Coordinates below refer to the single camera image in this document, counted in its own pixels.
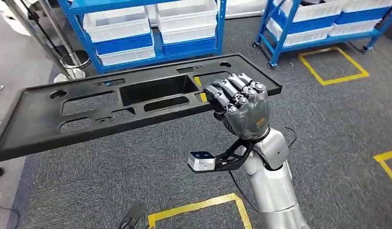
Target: mounting hole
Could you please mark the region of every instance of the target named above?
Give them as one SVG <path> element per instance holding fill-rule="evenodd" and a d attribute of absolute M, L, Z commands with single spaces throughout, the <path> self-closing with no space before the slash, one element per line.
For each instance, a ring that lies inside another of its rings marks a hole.
<path fill-rule="evenodd" d="M 221 62 L 221 63 L 220 63 L 220 66 L 221 66 L 221 67 L 227 67 L 227 68 L 229 68 L 229 67 L 231 67 L 231 64 L 228 63 L 228 62 Z"/>
<path fill-rule="evenodd" d="M 67 94 L 67 92 L 66 92 L 65 90 L 58 90 L 58 91 L 53 92 L 53 93 L 50 95 L 50 98 L 51 98 L 51 99 L 63 98 L 66 94 Z"/>

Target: metal pole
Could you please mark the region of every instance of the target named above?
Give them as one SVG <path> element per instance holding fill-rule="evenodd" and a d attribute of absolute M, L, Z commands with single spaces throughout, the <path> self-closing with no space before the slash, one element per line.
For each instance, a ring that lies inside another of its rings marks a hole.
<path fill-rule="evenodd" d="M 61 40 L 61 43 L 65 47 L 66 51 L 68 52 L 68 56 L 65 55 L 62 57 L 61 62 L 64 67 L 71 69 L 71 68 L 83 68 L 86 67 L 90 59 L 88 54 L 83 50 L 74 51 L 72 48 L 70 40 L 62 31 L 62 27 L 60 23 L 57 21 L 56 16 L 53 13 L 52 7 L 48 0 L 39 0 L 41 7 L 43 8 L 44 12 L 47 14 L 47 17 L 50 20 L 54 30 L 56 31 L 58 37 Z"/>
<path fill-rule="evenodd" d="M 39 45 L 46 51 L 48 56 L 52 59 L 53 64 L 57 66 L 57 68 L 61 71 L 68 80 L 72 80 L 72 77 L 68 74 L 68 71 L 63 67 L 58 57 L 52 52 L 49 46 L 47 46 L 46 42 L 39 36 L 33 25 L 29 22 L 29 19 L 26 18 L 25 14 L 19 8 L 18 5 L 13 0 L 5 0 L 9 9 L 15 15 L 15 17 L 19 20 L 19 22 L 25 27 L 25 29 L 30 33 L 30 35 L 39 43 Z"/>
<path fill-rule="evenodd" d="M 77 55 L 75 54 L 74 50 L 72 49 L 72 45 L 70 41 L 67 39 L 65 34 L 62 32 L 62 28 L 60 24 L 58 23 L 51 6 L 47 0 L 39 0 L 39 3 L 41 7 L 43 7 L 44 12 L 47 14 L 47 17 L 50 20 L 50 23 L 52 24 L 54 30 L 56 31 L 57 35 L 59 36 L 62 44 L 64 45 L 65 49 L 67 50 L 68 54 L 70 55 L 73 63 L 75 65 L 81 65 L 80 60 L 78 59 Z"/>

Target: black cable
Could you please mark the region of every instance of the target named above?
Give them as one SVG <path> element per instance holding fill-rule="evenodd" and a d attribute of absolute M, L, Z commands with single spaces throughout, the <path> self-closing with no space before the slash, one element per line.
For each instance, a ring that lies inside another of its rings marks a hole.
<path fill-rule="evenodd" d="M 41 30 L 41 32 L 44 34 L 44 36 L 46 36 L 46 39 L 49 41 L 49 43 L 52 45 L 53 49 L 60 55 L 60 57 L 62 57 L 61 52 L 57 49 L 56 45 L 53 43 L 53 41 L 50 39 L 50 36 L 46 33 L 46 31 L 44 30 L 44 28 L 40 25 L 39 23 L 39 18 L 36 17 L 36 15 L 33 14 L 33 12 L 29 9 L 29 7 L 25 4 L 25 2 L 23 0 L 21 0 L 21 3 L 23 4 L 23 6 L 26 8 L 26 10 L 28 11 L 29 16 L 34 20 L 34 22 L 37 24 L 37 26 L 39 27 L 39 29 Z"/>
<path fill-rule="evenodd" d="M 288 130 L 291 130 L 291 131 L 293 131 L 294 132 L 294 140 L 289 144 L 289 148 L 294 144 L 294 142 L 296 142 L 296 140 L 297 140 L 297 133 L 296 133 L 296 131 L 294 131 L 292 128 L 290 128 L 290 127 L 285 127 L 285 129 L 288 129 Z M 234 175 L 233 175 L 233 173 L 231 172 L 231 171 L 228 171 L 229 172 L 229 174 L 230 174 L 230 176 L 231 176 L 231 178 L 233 179 L 233 182 L 234 182 L 234 184 L 235 184 L 235 186 L 237 186 L 237 188 L 238 188 L 238 191 L 241 193 L 241 195 L 244 197 L 244 199 L 247 201 L 247 203 L 258 213 L 258 214 L 260 214 L 260 212 L 259 212 L 259 210 L 254 206 L 254 205 L 252 205 L 252 203 L 249 201 L 249 199 L 247 198 L 247 196 L 245 196 L 245 194 L 244 194 L 244 192 L 242 192 L 242 190 L 241 190 L 241 188 L 239 187 L 239 185 L 238 185 L 238 182 L 235 180 L 235 177 L 234 177 Z"/>
<path fill-rule="evenodd" d="M 237 181 L 236 181 L 235 178 L 234 178 L 233 173 L 232 173 L 231 171 L 228 171 L 228 172 L 229 172 L 231 178 L 233 179 L 233 182 L 234 182 L 235 186 L 237 186 L 238 191 L 241 193 L 241 195 L 244 197 L 244 199 L 247 201 L 247 203 L 248 203 L 248 204 L 258 213 L 258 214 L 260 214 L 259 210 L 249 201 L 249 199 L 247 198 L 247 196 L 245 196 L 245 194 L 242 192 L 241 188 L 239 187 Z"/>
<path fill-rule="evenodd" d="M 294 140 L 290 143 L 289 148 L 294 144 L 294 142 L 297 140 L 297 133 L 290 127 L 285 127 L 285 129 L 291 130 L 294 132 Z"/>
<path fill-rule="evenodd" d="M 10 208 L 1 207 L 1 205 L 0 205 L 0 208 L 1 208 L 1 209 L 4 209 L 4 210 L 8 210 L 8 211 L 10 211 L 10 212 L 16 213 L 16 215 L 18 216 L 18 218 L 16 219 L 15 229 L 18 228 L 18 226 L 19 226 L 19 218 L 20 218 L 19 212 L 18 212 L 17 210 L 15 210 L 15 209 L 10 209 Z"/>

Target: shelf leg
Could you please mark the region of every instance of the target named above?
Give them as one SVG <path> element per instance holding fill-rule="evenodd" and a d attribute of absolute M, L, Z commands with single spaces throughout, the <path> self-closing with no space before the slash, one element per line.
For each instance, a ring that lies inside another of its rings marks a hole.
<path fill-rule="evenodd" d="M 87 51 L 89 58 L 91 59 L 93 65 L 95 66 L 97 72 L 99 74 L 105 73 L 103 70 L 102 64 L 99 62 L 98 56 L 95 53 L 95 49 L 92 46 L 91 39 L 85 35 L 80 23 L 78 22 L 77 16 L 74 14 L 70 14 L 70 5 L 67 0 L 58 0 L 61 9 L 64 11 L 65 16 L 71 24 L 72 29 L 75 31 L 78 39 L 81 41 L 84 49 Z"/>
<path fill-rule="evenodd" d="M 220 10 L 218 12 L 218 27 L 217 27 L 217 51 L 216 55 L 221 55 L 223 49 L 223 39 L 224 39 L 224 22 L 226 21 L 226 5 L 227 0 L 217 0 L 220 1 Z"/>
<path fill-rule="evenodd" d="M 260 42 L 261 42 L 260 34 L 264 34 L 264 32 L 265 32 L 266 21 L 268 20 L 269 9 L 270 9 L 270 6 L 271 6 L 272 3 L 273 3 L 273 0 L 268 0 L 266 2 L 265 11 L 263 12 L 263 15 L 261 17 L 260 25 L 259 25 L 259 31 L 258 31 L 257 37 L 255 39 L 255 43 L 256 44 L 260 44 Z"/>
<path fill-rule="evenodd" d="M 382 26 L 379 28 L 379 33 L 376 36 L 373 36 L 370 42 L 364 47 L 364 50 L 372 49 L 377 40 L 384 34 L 384 32 L 390 27 L 392 24 L 392 14 L 385 21 L 382 22 Z"/>
<path fill-rule="evenodd" d="M 300 0 L 293 1 L 293 6 L 291 7 L 289 16 L 287 17 L 286 25 L 283 28 L 283 33 L 280 36 L 280 39 L 275 48 L 275 52 L 273 53 L 272 58 L 269 61 L 270 65 L 272 66 L 276 66 L 278 64 L 279 56 L 282 53 L 284 41 L 286 40 L 289 29 L 293 23 L 293 19 L 296 15 L 297 9 L 299 8 L 300 2 Z"/>

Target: storage rack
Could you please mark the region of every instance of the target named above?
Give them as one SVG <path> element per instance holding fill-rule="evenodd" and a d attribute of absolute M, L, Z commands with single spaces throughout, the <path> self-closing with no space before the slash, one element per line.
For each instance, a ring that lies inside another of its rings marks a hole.
<path fill-rule="evenodd" d="M 389 28 L 389 26 L 392 24 L 392 6 L 389 12 L 384 16 L 381 27 L 379 28 L 379 33 L 375 36 L 373 36 L 366 46 L 363 47 L 363 51 L 367 51 L 370 49 L 373 49 L 374 44 L 377 42 L 377 40 L 384 34 L 384 32 Z"/>
<path fill-rule="evenodd" d="M 62 10 L 64 11 L 65 16 L 70 22 L 72 28 L 77 34 L 85 50 L 88 52 L 88 55 L 91 58 L 92 63 L 94 64 L 99 74 L 114 71 L 114 70 L 129 69 L 129 68 L 135 68 L 139 66 L 151 65 L 159 62 L 175 61 L 175 60 L 192 58 L 192 57 L 208 55 L 208 54 L 216 54 L 216 55 L 221 54 L 221 49 L 223 45 L 224 21 L 225 21 L 227 0 L 215 0 L 216 3 L 219 4 L 220 6 L 220 9 L 217 14 L 217 28 L 216 28 L 217 46 L 215 48 L 196 51 L 196 52 L 181 53 L 176 55 L 165 55 L 163 50 L 163 42 L 161 39 L 161 35 L 159 32 L 154 32 L 154 41 L 155 41 L 154 58 L 109 65 L 109 66 L 102 65 L 102 63 L 98 59 L 98 56 L 96 55 L 95 48 L 93 46 L 91 38 L 83 30 L 82 20 L 84 14 L 98 12 L 98 11 L 105 11 L 105 10 L 116 10 L 116 9 L 128 8 L 134 6 L 153 5 L 153 4 L 163 3 L 163 2 L 170 2 L 170 1 L 175 1 L 175 0 L 74 0 L 71 5 L 69 4 L 68 0 L 58 0 Z"/>
<path fill-rule="evenodd" d="M 366 45 L 365 47 L 363 47 L 363 51 L 365 52 L 365 51 L 373 48 L 373 45 L 376 43 L 377 39 L 387 30 L 387 28 L 392 23 L 392 14 L 391 14 L 390 17 L 387 18 L 382 23 L 382 26 L 379 29 L 373 29 L 370 32 L 342 35 L 342 36 L 335 36 L 335 37 L 328 36 L 324 40 L 307 42 L 307 43 L 296 44 L 296 45 L 291 45 L 291 46 L 283 46 L 283 44 L 286 40 L 286 36 L 289 33 L 290 28 L 292 26 L 294 16 L 296 15 L 296 12 L 297 12 L 297 9 L 301 3 L 301 0 L 293 0 L 293 4 L 292 4 L 291 10 L 290 10 L 290 13 L 287 17 L 285 26 L 283 28 L 283 32 L 280 36 L 280 39 L 277 41 L 277 39 L 274 37 L 274 35 L 268 31 L 268 29 L 266 28 L 266 25 L 272 16 L 272 12 L 276 12 L 281 7 L 281 5 L 283 3 L 284 3 L 284 1 L 282 1 L 274 10 L 271 10 L 271 5 L 273 4 L 273 0 L 267 1 L 266 7 L 265 7 L 265 12 L 261 18 L 261 23 L 259 26 L 258 35 L 257 35 L 254 43 L 252 44 L 252 46 L 254 48 L 256 48 L 263 42 L 264 45 L 267 47 L 267 49 L 270 51 L 271 57 L 269 58 L 269 62 L 267 64 L 268 68 L 273 68 L 273 67 L 277 66 L 279 56 L 283 52 L 290 52 L 290 51 L 307 49 L 307 48 L 312 48 L 312 47 L 321 46 L 321 45 L 347 42 L 347 41 L 352 41 L 352 40 L 357 40 L 357 39 L 362 39 L 362 38 L 371 38 L 371 41 L 369 42 L 369 44 Z M 268 32 L 274 38 L 274 41 L 276 43 L 275 48 L 270 44 L 268 39 L 264 36 L 265 32 Z"/>

